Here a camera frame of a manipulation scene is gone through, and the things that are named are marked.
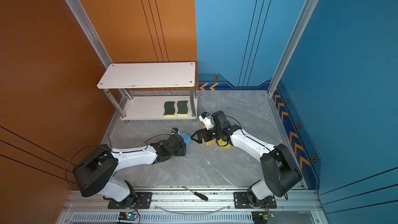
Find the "blue sponge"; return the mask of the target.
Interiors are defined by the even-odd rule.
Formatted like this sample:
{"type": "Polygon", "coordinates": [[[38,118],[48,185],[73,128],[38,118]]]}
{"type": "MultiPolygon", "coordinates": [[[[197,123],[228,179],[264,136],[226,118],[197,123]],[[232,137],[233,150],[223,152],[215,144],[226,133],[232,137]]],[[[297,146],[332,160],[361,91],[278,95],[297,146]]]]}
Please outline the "blue sponge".
{"type": "Polygon", "coordinates": [[[184,143],[186,145],[188,145],[190,143],[190,141],[191,141],[191,136],[190,135],[188,135],[187,133],[183,133],[183,132],[180,132],[179,135],[183,138],[184,143]]]}

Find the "green yellow scouring sponge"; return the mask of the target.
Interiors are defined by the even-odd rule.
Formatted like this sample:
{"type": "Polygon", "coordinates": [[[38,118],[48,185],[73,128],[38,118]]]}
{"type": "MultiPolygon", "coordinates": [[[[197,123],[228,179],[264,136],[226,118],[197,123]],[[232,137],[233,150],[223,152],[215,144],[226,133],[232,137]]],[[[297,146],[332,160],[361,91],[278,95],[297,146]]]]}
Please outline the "green yellow scouring sponge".
{"type": "Polygon", "coordinates": [[[177,116],[185,117],[188,115],[188,101],[178,101],[177,108],[177,116]]]}
{"type": "Polygon", "coordinates": [[[164,114],[165,118],[173,118],[175,117],[176,110],[175,110],[175,102],[174,101],[167,101],[164,104],[164,114]]]}

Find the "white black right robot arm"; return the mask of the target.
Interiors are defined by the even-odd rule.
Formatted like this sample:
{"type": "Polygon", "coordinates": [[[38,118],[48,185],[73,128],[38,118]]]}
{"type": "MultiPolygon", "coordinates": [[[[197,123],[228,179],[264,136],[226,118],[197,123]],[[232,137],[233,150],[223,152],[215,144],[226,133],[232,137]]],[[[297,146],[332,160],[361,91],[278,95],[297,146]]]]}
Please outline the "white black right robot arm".
{"type": "Polygon", "coordinates": [[[223,145],[239,148],[261,164],[263,178],[247,190],[251,207],[260,208],[269,197],[285,197],[288,191],[303,179],[295,158],[284,144],[273,145],[250,135],[239,124],[232,125],[222,111],[203,112],[199,120],[205,128],[196,131],[192,140],[202,144],[208,141],[225,142],[223,145]]]}

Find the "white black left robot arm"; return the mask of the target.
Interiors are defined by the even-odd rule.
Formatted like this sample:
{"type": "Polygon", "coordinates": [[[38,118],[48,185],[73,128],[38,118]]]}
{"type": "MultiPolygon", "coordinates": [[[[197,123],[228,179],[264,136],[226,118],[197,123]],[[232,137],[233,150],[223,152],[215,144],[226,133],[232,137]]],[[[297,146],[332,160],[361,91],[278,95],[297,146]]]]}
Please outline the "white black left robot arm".
{"type": "Polygon", "coordinates": [[[82,197],[99,195],[119,207],[135,208],[138,195],[133,186],[127,180],[117,179],[114,174],[134,166],[165,162],[174,156],[183,157],[186,149],[187,144],[178,133],[139,148],[117,149],[100,145],[75,165],[73,175],[82,197]]]}

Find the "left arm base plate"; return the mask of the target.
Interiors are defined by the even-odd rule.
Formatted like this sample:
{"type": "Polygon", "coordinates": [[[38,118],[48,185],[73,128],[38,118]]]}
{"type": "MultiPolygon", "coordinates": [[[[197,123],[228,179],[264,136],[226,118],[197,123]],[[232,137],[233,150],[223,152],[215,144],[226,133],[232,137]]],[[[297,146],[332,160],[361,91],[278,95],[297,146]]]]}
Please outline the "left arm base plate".
{"type": "Polygon", "coordinates": [[[111,199],[108,209],[150,209],[152,196],[152,192],[136,192],[121,202],[111,199]]]}

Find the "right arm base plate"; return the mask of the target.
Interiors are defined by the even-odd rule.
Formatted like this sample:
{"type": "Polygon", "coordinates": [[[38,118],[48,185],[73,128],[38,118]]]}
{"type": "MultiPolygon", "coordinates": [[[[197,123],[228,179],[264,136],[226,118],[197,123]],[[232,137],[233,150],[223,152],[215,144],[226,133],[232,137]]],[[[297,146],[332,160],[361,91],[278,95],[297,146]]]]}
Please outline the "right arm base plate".
{"type": "Polygon", "coordinates": [[[244,208],[276,209],[277,208],[274,195],[259,200],[255,197],[253,193],[235,192],[233,194],[233,198],[234,198],[235,208],[237,209],[244,209],[244,208]]]}

